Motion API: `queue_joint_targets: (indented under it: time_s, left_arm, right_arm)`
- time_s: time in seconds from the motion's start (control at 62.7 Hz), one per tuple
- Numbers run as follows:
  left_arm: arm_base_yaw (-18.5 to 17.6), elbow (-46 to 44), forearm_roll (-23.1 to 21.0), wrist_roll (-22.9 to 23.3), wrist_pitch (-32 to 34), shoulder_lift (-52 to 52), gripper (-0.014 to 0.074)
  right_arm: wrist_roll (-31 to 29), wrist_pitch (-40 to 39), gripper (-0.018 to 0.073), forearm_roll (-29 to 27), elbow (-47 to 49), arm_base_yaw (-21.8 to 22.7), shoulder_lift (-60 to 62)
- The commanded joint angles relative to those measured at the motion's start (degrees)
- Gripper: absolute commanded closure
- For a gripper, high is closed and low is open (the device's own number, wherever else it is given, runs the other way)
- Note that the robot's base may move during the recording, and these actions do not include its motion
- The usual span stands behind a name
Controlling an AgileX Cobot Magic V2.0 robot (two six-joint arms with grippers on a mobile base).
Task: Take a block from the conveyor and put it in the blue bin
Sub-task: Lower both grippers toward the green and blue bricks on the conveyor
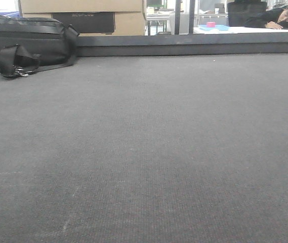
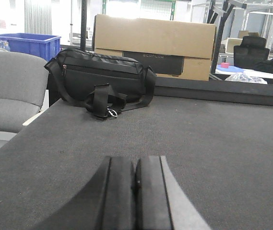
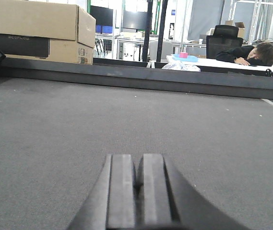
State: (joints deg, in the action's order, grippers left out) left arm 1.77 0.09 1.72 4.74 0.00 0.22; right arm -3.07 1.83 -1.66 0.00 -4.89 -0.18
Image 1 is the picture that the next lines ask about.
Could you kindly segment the black fabric shoulder bag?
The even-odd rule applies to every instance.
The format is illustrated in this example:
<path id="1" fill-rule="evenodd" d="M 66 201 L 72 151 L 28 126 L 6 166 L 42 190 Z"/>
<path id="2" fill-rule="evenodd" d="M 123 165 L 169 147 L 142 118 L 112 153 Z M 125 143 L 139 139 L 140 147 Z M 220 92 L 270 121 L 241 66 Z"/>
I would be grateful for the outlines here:
<path id="1" fill-rule="evenodd" d="M 78 36 L 56 19 L 0 15 L 0 74 L 17 78 L 71 66 Z"/>

